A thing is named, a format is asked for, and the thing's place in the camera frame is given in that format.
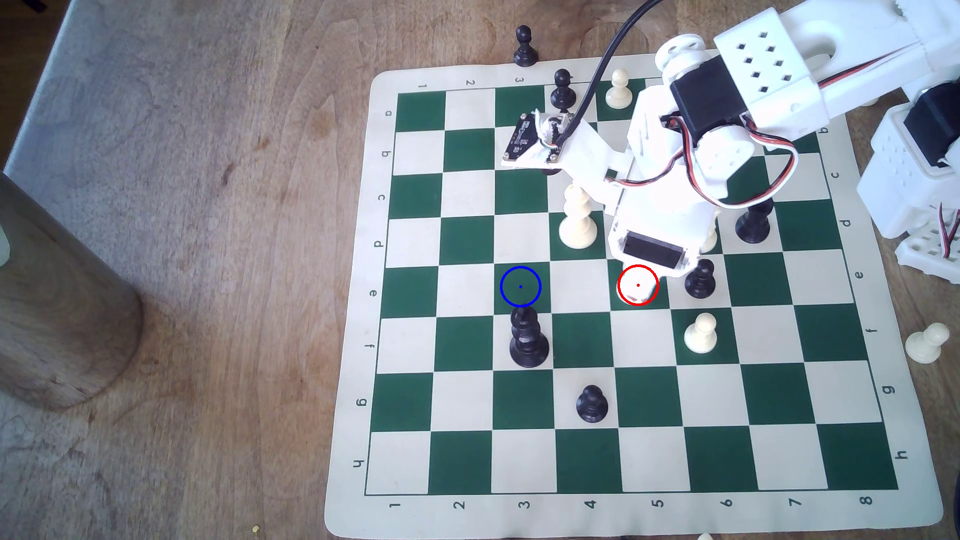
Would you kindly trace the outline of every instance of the chess mat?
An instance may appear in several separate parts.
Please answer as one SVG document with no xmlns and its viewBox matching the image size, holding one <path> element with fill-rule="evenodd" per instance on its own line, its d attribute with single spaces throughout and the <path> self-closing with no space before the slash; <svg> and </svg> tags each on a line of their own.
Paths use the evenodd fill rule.
<svg viewBox="0 0 960 540">
<path fill-rule="evenodd" d="M 943 514 L 844 118 L 796 141 L 771 232 L 747 244 L 718 217 L 717 287 L 680 279 L 620 300 L 606 236 L 563 245 L 560 173 L 500 155 L 522 112 L 578 96 L 596 59 L 379 75 L 371 90 L 325 518 L 359 538 L 606 536 L 914 527 Z M 585 116 L 624 150 L 633 106 L 609 74 L 660 84 L 649 55 L 616 57 Z M 787 160 L 757 148 L 731 201 Z M 598 205 L 599 231 L 612 217 Z M 533 301 L 550 354 L 509 354 L 506 302 Z M 690 352 L 702 312 L 717 345 Z M 596 384 L 609 413 L 583 421 Z"/>
</svg>

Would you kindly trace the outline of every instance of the wood grain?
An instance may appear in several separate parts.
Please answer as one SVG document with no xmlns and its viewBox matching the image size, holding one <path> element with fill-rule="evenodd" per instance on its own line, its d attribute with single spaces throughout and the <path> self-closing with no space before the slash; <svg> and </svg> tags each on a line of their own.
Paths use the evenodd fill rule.
<svg viewBox="0 0 960 540">
<path fill-rule="evenodd" d="M 146 323 L 131 367 L 90 402 L 52 414 L 0 398 L 0 535 L 324 536 L 372 77 L 510 61 L 520 23 L 542 60 L 596 56 L 637 2 L 74 2 L 7 173 L 133 283 Z M 712 37 L 767 5 L 667 1 L 619 53 Z M 851 115 L 861 167 L 895 101 Z M 903 335 L 960 329 L 956 287 L 881 245 Z M 954 339 L 910 365 L 947 504 L 958 355 Z M 947 518 L 777 536 L 952 534 Z"/>
</svg>

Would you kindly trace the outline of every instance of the electrical wire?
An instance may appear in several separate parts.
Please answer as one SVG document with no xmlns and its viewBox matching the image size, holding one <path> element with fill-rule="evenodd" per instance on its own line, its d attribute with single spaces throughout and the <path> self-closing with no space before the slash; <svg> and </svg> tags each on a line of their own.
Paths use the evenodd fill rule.
<svg viewBox="0 0 960 540">
<path fill-rule="evenodd" d="M 640 7 L 637 8 L 636 11 L 631 14 L 630 17 L 623 23 L 623 26 L 620 27 L 620 31 L 616 33 L 616 36 L 613 37 L 610 45 L 607 46 L 607 51 L 604 52 L 602 57 L 600 57 L 600 62 L 597 63 L 597 69 L 593 72 L 593 78 L 590 79 L 590 84 L 587 86 L 587 90 L 584 92 L 583 98 L 580 100 L 580 107 L 577 108 L 577 112 L 570 120 L 570 125 L 567 126 L 564 132 L 560 134 L 560 137 L 554 141 L 558 146 L 564 144 L 564 141 L 573 135 L 573 131 L 577 129 L 577 126 L 580 125 L 580 121 L 583 120 L 584 114 L 587 113 L 588 105 L 593 100 L 593 95 L 596 94 L 597 87 L 600 86 L 600 78 L 603 77 L 604 71 L 607 70 L 607 65 L 610 63 L 611 58 L 613 58 L 613 53 L 616 51 L 616 48 L 620 46 L 620 41 L 623 41 L 623 38 L 643 15 L 653 9 L 660 2 L 662 2 L 662 0 L 647 0 L 640 5 Z"/>
</svg>

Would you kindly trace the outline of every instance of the white chess piece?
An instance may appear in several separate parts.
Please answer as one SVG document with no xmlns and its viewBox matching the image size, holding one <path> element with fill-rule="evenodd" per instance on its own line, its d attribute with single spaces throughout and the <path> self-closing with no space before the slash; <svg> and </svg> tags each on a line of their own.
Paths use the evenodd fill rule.
<svg viewBox="0 0 960 540">
<path fill-rule="evenodd" d="M 607 107 L 626 109 L 634 101 L 634 94 L 627 88 L 627 83 L 630 82 L 627 70 L 623 68 L 614 70 L 610 82 L 613 87 L 607 90 Z"/>
<path fill-rule="evenodd" d="M 933 323 L 924 331 L 915 331 L 906 338 L 903 348 L 911 358 L 928 364 L 940 357 L 940 346 L 950 337 L 943 323 Z"/>
<path fill-rule="evenodd" d="M 560 241 L 568 248 L 582 250 L 597 238 L 597 224 L 590 219 L 590 198 L 578 185 L 568 185 L 564 190 L 564 213 L 557 231 Z"/>
<path fill-rule="evenodd" d="M 684 331 L 684 344 L 687 349 L 699 355 L 712 351 L 717 344 L 716 328 L 717 320 L 713 315 L 697 315 L 697 320 Z"/>
</svg>

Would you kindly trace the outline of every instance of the black chess piece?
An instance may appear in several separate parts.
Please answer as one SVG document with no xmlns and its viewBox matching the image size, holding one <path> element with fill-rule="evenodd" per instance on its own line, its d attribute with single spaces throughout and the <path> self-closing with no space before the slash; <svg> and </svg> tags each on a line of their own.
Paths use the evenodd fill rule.
<svg viewBox="0 0 960 540">
<path fill-rule="evenodd" d="M 553 83 L 557 88 L 550 92 L 550 104 L 560 112 L 568 112 L 577 103 L 577 92 L 570 87 L 570 72 L 561 67 L 553 74 Z"/>
<path fill-rule="evenodd" d="M 767 199 L 753 205 L 736 220 L 733 230 L 741 240 L 748 244 L 758 244 L 770 234 L 770 220 L 767 218 L 774 209 L 774 200 Z"/>
<path fill-rule="evenodd" d="M 687 294 L 701 300 L 713 294 L 717 288 L 717 280 L 713 277 L 713 261 L 701 258 L 697 267 L 686 275 L 684 288 Z"/>
<path fill-rule="evenodd" d="M 607 416 L 609 408 L 607 398 L 603 396 L 600 387 L 595 384 L 589 384 L 584 388 L 584 393 L 577 398 L 577 414 L 591 424 L 603 420 Z"/>
<path fill-rule="evenodd" d="M 550 352 L 550 342 L 540 331 L 537 311 L 532 307 L 514 307 L 510 324 L 514 335 L 510 340 L 510 357 L 522 367 L 541 365 Z"/>
<path fill-rule="evenodd" d="M 530 67 L 540 59 L 537 49 L 530 46 L 531 37 L 529 26 L 521 24 L 516 27 L 516 42 L 520 46 L 514 53 L 514 63 L 520 67 Z"/>
</svg>

